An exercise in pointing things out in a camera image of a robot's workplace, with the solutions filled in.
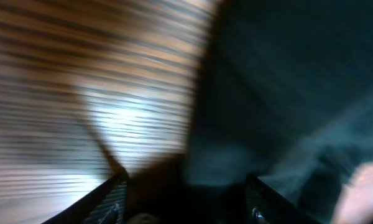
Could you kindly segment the black t-shirt with white logo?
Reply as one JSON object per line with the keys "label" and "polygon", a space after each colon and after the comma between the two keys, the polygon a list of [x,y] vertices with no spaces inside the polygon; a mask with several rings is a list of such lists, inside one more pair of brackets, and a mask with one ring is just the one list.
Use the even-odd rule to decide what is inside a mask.
{"label": "black t-shirt with white logo", "polygon": [[373,0],[219,8],[185,160],[203,223],[249,223],[249,175],[319,223],[373,162]]}

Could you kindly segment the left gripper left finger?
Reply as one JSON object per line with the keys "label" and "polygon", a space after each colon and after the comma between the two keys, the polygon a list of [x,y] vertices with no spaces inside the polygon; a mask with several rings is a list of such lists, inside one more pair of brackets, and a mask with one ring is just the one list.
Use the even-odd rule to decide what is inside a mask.
{"label": "left gripper left finger", "polygon": [[116,174],[43,224],[124,224],[126,174]]}

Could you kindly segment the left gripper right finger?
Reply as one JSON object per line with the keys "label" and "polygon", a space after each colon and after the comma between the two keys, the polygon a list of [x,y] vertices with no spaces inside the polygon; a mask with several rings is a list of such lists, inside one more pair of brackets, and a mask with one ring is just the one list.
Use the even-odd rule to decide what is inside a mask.
{"label": "left gripper right finger", "polygon": [[251,224],[319,224],[252,175],[246,180],[246,208]]}

